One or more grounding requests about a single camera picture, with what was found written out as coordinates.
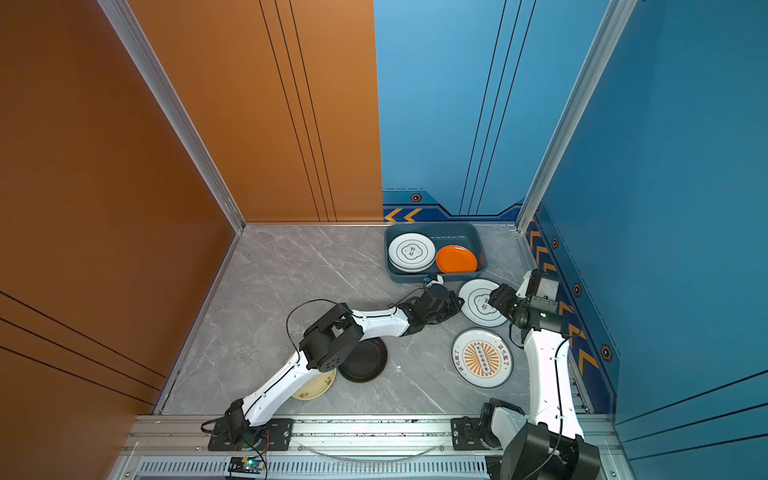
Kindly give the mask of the white plate quatrefoil motif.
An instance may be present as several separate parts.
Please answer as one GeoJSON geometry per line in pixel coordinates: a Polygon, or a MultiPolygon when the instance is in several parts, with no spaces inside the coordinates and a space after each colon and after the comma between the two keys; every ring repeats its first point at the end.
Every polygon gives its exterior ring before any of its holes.
{"type": "Polygon", "coordinates": [[[486,279],[473,279],[464,283],[458,296],[464,301],[461,312],[473,324],[483,328],[495,328],[507,319],[489,303],[490,294],[499,285],[486,279]]]}
{"type": "Polygon", "coordinates": [[[425,271],[436,260],[433,241],[419,233],[405,233],[395,237],[388,246],[389,262],[406,273],[425,271]]]}

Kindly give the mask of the orange plate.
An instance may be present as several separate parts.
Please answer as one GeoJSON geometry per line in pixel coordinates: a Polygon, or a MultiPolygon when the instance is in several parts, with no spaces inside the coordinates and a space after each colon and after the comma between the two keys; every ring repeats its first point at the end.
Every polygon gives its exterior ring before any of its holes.
{"type": "Polygon", "coordinates": [[[437,252],[436,265],[444,274],[472,273],[478,268],[478,259],[466,247],[446,245],[437,252]]]}

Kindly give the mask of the sunburst plate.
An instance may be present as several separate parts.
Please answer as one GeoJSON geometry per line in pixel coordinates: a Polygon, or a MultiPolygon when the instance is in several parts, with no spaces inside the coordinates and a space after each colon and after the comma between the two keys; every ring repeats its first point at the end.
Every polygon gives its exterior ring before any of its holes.
{"type": "Polygon", "coordinates": [[[504,385],[514,369],[514,358],[505,341],[482,328],[468,329],[455,337],[451,360],[464,381],[481,389],[504,385]]]}

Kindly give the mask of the black plate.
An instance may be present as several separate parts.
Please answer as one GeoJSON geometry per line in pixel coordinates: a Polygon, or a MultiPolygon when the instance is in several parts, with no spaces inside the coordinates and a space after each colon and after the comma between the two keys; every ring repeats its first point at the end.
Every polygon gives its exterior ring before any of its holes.
{"type": "Polygon", "coordinates": [[[367,339],[354,347],[338,368],[338,373],[348,381],[366,383],[379,376],[388,361],[388,351],[381,338],[367,339]]]}

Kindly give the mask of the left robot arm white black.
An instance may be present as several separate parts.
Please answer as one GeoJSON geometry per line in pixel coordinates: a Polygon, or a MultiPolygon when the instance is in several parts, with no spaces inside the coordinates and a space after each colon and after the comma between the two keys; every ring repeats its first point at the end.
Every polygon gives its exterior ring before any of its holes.
{"type": "Polygon", "coordinates": [[[223,418],[232,442],[272,419],[278,408],[302,385],[340,367],[362,342],[421,332],[458,314],[464,300],[432,282],[416,297],[384,310],[362,311],[345,303],[332,304],[304,332],[286,363],[253,393],[233,401],[223,418]]]}

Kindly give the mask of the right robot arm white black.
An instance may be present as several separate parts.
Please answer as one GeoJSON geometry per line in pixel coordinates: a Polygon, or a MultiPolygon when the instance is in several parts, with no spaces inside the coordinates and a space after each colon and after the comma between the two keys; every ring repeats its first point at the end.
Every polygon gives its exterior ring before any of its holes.
{"type": "Polygon", "coordinates": [[[568,366],[572,334],[558,313],[556,277],[533,269],[514,288],[494,289],[489,304],[521,330],[529,365],[530,412],[513,430],[513,407],[500,400],[484,405],[481,421],[503,450],[501,479],[596,479],[599,448],[589,444],[570,393],[568,366]]]}

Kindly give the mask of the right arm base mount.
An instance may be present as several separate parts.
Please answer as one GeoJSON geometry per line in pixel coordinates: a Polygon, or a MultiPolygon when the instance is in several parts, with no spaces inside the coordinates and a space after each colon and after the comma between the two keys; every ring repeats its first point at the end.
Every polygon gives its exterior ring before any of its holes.
{"type": "Polygon", "coordinates": [[[455,451],[497,450],[483,433],[480,419],[463,416],[450,420],[452,447],[455,451]]]}

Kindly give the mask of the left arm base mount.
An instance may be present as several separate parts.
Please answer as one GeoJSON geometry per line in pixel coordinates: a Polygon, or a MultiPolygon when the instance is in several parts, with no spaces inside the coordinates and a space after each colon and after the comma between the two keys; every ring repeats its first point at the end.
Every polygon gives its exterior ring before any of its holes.
{"type": "Polygon", "coordinates": [[[204,422],[201,431],[209,436],[210,451],[284,452],[289,450],[294,420],[273,419],[261,427],[248,427],[238,437],[229,433],[223,417],[204,422]]]}

